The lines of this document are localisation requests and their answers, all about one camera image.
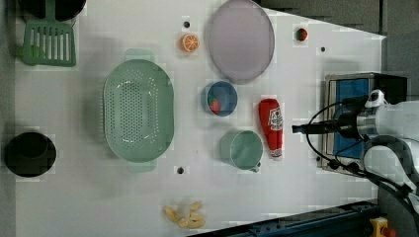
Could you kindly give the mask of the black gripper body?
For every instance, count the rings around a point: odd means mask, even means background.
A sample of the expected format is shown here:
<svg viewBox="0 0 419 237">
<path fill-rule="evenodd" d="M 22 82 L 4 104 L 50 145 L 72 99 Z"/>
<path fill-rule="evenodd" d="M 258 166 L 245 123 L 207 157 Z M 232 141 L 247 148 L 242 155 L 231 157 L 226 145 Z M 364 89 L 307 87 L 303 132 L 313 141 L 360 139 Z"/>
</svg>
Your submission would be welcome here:
<svg viewBox="0 0 419 237">
<path fill-rule="evenodd" d="M 346 98 L 341 101 L 339 114 L 336 121 L 337 132 L 345 138 L 360 138 L 357 129 L 357 116 L 365 108 L 367 96 Z"/>
</svg>

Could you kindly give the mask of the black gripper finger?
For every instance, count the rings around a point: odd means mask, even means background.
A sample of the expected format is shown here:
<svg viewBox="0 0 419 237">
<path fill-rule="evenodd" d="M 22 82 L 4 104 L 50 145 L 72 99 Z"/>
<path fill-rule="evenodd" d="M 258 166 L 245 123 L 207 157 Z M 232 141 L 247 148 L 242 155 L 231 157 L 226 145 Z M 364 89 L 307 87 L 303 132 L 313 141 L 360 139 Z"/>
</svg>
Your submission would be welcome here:
<svg viewBox="0 0 419 237">
<path fill-rule="evenodd" d="M 332 122 L 321 121 L 314 123 L 306 123 L 302 125 L 293 125 L 293 133 L 302 133 L 302 134 L 326 134 L 333 133 L 336 131 Z"/>
</svg>

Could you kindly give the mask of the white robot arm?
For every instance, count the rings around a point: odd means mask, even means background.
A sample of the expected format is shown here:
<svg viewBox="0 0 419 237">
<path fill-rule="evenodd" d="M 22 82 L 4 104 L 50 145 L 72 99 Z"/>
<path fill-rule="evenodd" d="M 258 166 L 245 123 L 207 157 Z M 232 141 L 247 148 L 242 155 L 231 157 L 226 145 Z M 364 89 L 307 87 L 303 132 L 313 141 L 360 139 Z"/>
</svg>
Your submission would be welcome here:
<svg viewBox="0 0 419 237">
<path fill-rule="evenodd" d="M 418 103 L 387 102 L 379 91 L 369 96 L 344 99 L 332 106 L 337 115 L 306 124 L 292 131 L 305 136 L 338 133 L 364 145 L 358 162 L 344 163 L 340 148 L 331 157 L 318 152 L 332 169 L 341 168 L 388 191 L 406 207 L 418 212 Z"/>
</svg>

